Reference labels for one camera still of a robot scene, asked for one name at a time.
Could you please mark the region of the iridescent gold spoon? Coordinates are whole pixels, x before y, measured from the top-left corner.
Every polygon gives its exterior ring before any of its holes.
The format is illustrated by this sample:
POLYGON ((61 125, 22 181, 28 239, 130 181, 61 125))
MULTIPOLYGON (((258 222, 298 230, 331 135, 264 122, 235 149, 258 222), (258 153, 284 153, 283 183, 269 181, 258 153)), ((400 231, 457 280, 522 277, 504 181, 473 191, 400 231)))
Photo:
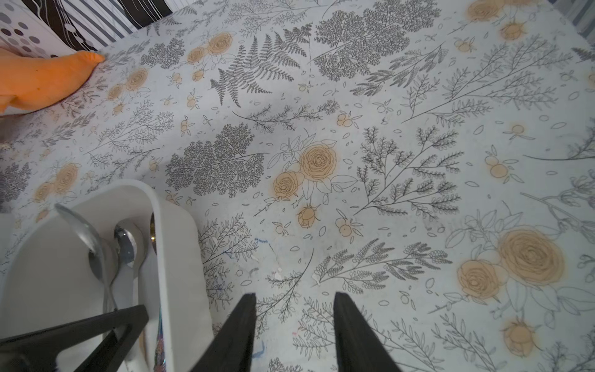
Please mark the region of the iridescent gold spoon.
POLYGON ((163 326, 159 325, 158 333, 156 337, 156 348, 154 352, 154 372, 165 372, 166 368, 166 360, 165 360, 165 350, 164 350, 164 334, 163 334, 163 326))

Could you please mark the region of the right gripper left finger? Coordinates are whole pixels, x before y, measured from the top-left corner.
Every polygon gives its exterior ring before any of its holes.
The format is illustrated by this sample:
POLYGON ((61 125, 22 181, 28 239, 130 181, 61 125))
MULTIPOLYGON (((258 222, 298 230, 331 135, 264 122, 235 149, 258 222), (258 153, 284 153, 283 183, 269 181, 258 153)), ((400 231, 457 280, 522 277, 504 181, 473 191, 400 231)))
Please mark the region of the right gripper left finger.
POLYGON ((250 371, 257 312, 255 294, 244 294, 192 371, 250 371))

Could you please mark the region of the white rectangular storage box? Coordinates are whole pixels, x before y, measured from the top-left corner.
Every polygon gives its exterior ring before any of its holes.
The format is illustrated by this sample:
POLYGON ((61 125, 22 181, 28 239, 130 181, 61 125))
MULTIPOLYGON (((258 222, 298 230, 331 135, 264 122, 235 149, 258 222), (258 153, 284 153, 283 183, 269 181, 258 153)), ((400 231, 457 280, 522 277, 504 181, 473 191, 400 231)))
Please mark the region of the white rectangular storage box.
MULTIPOLYGON (((164 334, 167 370, 188 371, 208 348, 212 316, 206 294, 198 230, 189 212, 148 184, 120 180, 72 206, 111 240, 116 224, 131 219, 156 243, 139 272, 139 301, 150 320, 147 350, 164 334)), ((19 244, 1 289, 1 335, 19 335, 97 316, 103 289, 88 263, 88 250, 68 224, 51 212, 19 244)))

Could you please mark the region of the silver white handled spoon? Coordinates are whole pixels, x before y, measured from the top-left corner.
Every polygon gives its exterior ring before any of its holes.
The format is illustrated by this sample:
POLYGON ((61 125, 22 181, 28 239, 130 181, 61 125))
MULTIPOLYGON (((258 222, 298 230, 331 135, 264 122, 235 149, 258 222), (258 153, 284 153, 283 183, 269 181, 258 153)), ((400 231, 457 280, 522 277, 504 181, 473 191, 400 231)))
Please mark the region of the silver white handled spoon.
POLYGON ((116 311, 118 305, 112 291, 112 284, 119 272, 116 248, 108 240, 100 237, 94 226, 79 213, 61 204, 55 204, 54 208, 89 249, 88 261, 91 271, 104 287, 104 312, 116 311))

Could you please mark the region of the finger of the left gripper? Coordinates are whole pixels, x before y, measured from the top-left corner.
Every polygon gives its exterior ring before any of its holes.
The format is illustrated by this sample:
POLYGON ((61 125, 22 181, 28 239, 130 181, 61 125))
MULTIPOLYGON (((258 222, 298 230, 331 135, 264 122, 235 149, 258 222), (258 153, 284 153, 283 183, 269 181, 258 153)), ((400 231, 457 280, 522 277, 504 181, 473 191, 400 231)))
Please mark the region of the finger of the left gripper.
POLYGON ((2 371, 56 371, 57 356, 96 336, 108 336, 76 367, 77 371, 117 371, 149 320, 136 305, 100 316, 1 340, 2 371))

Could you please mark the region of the long silver spoon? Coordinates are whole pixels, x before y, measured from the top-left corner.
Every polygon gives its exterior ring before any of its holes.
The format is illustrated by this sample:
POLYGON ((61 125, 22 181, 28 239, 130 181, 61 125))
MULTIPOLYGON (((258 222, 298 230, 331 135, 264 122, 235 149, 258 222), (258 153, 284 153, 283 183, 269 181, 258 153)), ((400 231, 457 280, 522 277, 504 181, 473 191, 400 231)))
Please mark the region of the long silver spoon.
POLYGON ((116 224, 114 237, 120 263, 133 271, 132 306, 139 305, 139 272, 147 256, 143 233, 133 220, 123 219, 116 224))

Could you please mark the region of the wooden handled silver spoon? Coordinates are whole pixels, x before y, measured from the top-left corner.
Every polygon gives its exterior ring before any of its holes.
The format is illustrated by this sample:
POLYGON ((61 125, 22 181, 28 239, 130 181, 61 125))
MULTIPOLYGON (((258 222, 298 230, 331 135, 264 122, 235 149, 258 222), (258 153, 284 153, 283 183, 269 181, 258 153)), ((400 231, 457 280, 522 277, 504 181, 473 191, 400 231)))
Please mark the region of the wooden handled silver spoon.
POLYGON ((156 225, 155 225, 155 215, 152 213, 150 216, 150 243, 153 248, 153 252, 157 254, 156 249, 156 225))

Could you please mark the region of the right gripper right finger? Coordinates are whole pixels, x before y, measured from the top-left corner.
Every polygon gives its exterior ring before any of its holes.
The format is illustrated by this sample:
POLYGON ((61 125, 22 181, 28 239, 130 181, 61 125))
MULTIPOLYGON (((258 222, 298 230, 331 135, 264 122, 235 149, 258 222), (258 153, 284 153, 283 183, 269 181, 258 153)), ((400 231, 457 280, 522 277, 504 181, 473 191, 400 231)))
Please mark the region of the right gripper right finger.
POLYGON ((333 322, 338 371, 401 372, 347 293, 336 292, 333 322))

